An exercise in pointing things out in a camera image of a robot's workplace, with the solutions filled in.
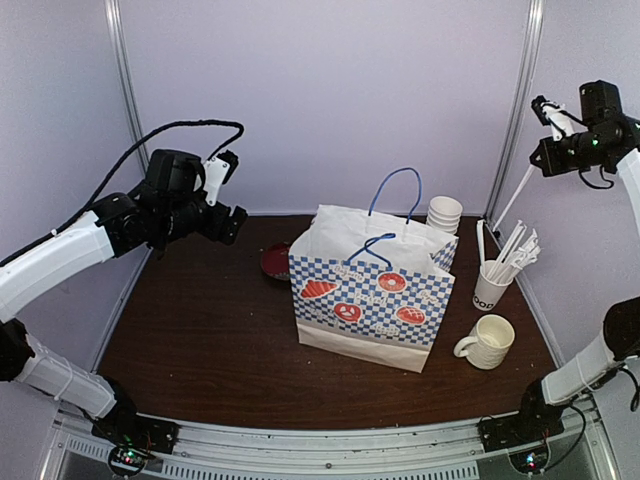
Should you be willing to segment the single white straw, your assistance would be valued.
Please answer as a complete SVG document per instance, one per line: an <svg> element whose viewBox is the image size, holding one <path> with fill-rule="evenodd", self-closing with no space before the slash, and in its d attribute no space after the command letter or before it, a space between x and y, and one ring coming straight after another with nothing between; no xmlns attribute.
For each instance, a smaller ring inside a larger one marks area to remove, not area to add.
<svg viewBox="0 0 640 480"><path fill-rule="evenodd" d="M519 184L515 188L515 190L514 190L513 194L511 195L509 201L507 202L507 204L505 205L503 211L501 212L501 214L499 215L498 219L494 223L493 228L492 228L493 232L496 232L498 230L498 228L501 225L501 223L503 222L504 218L506 217L508 212L511 210L513 204L515 203L515 201L517 200L517 198L519 197L519 195L521 194L521 192L523 191L523 189L527 185L527 183L528 183L529 179L531 178L531 176L532 176L534 171L535 171L535 167L533 165L529 165L527 167L527 170L525 171L525 173L524 173L523 177L521 178Z"/></svg>

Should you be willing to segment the blue checkered paper bag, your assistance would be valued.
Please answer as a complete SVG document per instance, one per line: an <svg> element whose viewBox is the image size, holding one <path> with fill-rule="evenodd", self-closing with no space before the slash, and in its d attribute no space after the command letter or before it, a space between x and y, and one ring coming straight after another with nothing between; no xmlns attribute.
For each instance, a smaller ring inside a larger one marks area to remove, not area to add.
<svg viewBox="0 0 640 480"><path fill-rule="evenodd" d="M411 213L319 206L288 253L299 343L421 372L452 295L458 241Z"/></svg>

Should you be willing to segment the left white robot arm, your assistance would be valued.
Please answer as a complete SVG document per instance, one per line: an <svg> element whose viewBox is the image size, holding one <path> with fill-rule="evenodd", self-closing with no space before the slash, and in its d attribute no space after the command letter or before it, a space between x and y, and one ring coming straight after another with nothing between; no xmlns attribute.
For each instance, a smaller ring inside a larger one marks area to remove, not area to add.
<svg viewBox="0 0 640 480"><path fill-rule="evenodd" d="M1 268L1 379L17 381L71 403L123 444L137 442L144 424L114 382L51 351L30 334L19 313L80 272L145 245L158 253L192 233L234 243L247 213L218 196L239 165L230 150L203 160L177 150L153 152L141 184L91 203L70 226Z"/></svg>

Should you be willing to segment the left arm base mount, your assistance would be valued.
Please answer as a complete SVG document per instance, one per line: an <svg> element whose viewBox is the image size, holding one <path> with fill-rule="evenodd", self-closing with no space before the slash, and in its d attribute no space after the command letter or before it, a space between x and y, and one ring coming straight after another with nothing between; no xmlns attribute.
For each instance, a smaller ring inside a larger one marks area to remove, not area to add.
<svg viewBox="0 0 640 480"><path fill-rule="evenodd" d="M130 478L160 461L159 454L172 454L179 426L175 422L134 415L111 421L88 417L93 436L109 441L113 447L107 466L117 476Z"/></svg>

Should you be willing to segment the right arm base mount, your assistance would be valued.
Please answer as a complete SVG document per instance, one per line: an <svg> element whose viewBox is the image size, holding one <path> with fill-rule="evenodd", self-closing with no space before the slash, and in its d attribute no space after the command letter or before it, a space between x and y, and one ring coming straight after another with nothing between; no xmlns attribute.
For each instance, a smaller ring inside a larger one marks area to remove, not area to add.
<svg viewBox="0 0 640 480"><path fill-rule="evenodd" d="M515 471L528 476L542 474L551 466L549 440L563 432L561 420L542 424L540 430L531 430L520 422L517 414L484 417L478 423L484 451L506 450Z"/></svg>

